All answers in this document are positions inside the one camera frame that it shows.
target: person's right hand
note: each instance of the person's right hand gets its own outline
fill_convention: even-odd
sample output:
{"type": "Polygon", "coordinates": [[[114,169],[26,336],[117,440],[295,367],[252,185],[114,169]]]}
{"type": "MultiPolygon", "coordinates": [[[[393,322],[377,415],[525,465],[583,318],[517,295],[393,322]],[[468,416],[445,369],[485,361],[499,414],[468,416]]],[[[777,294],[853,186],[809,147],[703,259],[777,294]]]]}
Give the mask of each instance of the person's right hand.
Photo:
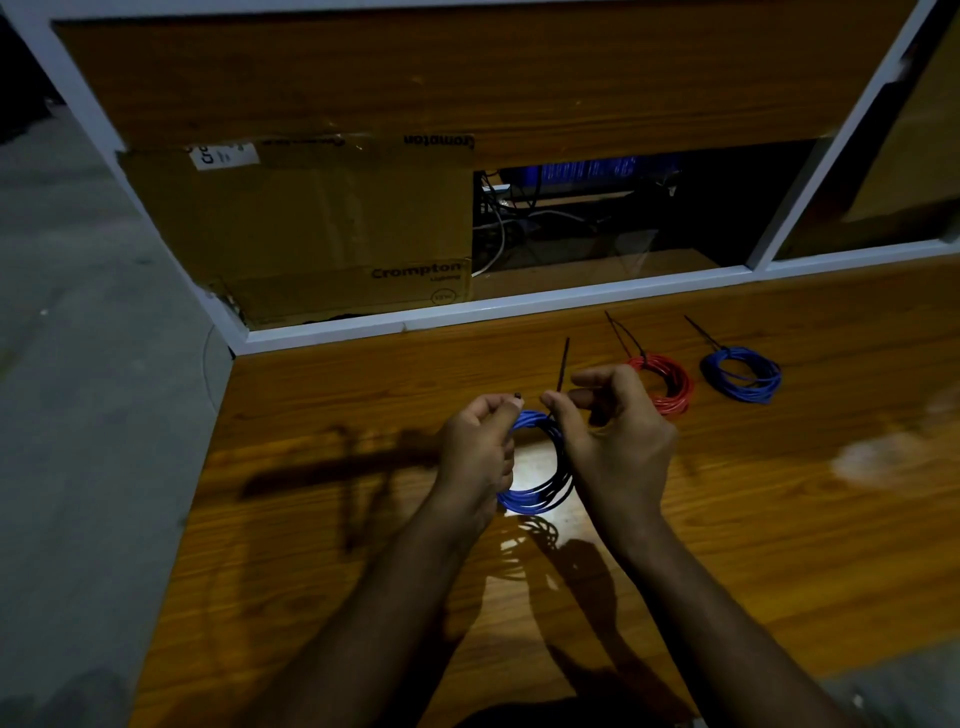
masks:
{"type": "Polygon", "coordinates": [[[577,372],[581,387],[569,396],[544,392],[541,400],[564,433],[580,499],[611,549],[629,548],[658,529],[660,498],[677,429],[654,408],[627,364],[577,372]],[[579,409],[590,411],[591,429],[579,409]]]}

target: person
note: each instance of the person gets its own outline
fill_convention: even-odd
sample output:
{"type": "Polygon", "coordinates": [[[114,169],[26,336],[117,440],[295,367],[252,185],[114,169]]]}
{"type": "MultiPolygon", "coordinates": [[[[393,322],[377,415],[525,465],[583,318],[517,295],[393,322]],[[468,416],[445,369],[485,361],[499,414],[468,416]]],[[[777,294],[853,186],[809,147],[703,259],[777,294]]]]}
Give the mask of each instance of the person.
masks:
{"type": "MultiPolygon", "coordinates": [[[[627,365],[544,392],[575,484],[604,544],[633,580],[712,728],[839,728],[852,719],[727,594],[660,511],[676,428],[627,365]],[[579,409],[590,411],[589,427],[579,409]]],[[[440,612],[471,546],[513,483],[510,433],[523,406],[484,395],[444,425],[429,496],[320,633],[254,701],[254,726],[377,722],[440,612]]]]}

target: white label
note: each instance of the white label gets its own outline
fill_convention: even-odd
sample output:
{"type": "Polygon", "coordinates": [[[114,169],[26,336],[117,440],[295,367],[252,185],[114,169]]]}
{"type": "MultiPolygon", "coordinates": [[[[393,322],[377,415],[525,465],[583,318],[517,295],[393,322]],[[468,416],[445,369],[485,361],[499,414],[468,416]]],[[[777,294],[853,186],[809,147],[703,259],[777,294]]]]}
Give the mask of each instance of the white label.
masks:
{"type": "Polygon", "coordinates": [[[190,158],[193,159],[194,166],[202,172],[204,169],[225,169],[260,163],[256,147],[252,144],[190,147],[190,158]]]}

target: red wire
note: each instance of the red wire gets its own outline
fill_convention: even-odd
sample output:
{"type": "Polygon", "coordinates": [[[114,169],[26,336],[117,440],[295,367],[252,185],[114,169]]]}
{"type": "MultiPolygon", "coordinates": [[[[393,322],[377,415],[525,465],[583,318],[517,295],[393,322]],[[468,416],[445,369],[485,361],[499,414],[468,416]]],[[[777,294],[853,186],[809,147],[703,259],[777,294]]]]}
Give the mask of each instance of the red wire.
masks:
{"type": "Polygon", "coordinates": [[[690,406],[693,379],[676,361],[668,356],[652,353],[635,356],[627,363],[638,372],[645,369],[663,377],[666,382],[666,397],[650,398],[661,415],[680,415],[690,406]]]}

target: gray floor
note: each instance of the gray floor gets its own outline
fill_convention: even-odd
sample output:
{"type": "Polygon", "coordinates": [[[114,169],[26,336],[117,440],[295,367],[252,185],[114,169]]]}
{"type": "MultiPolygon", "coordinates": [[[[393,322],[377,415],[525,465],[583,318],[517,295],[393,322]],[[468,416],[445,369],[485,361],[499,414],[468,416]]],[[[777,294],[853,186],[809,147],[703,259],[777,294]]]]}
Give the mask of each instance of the gray floor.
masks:
{"type": "MultiPolygon", "coordinates": [[[[230,367],[58,116],[0,147],[0,728],[126,723],[230,367]]],[[[828,687],[875,725],[960,726],[960,644],[828,687]]]]}

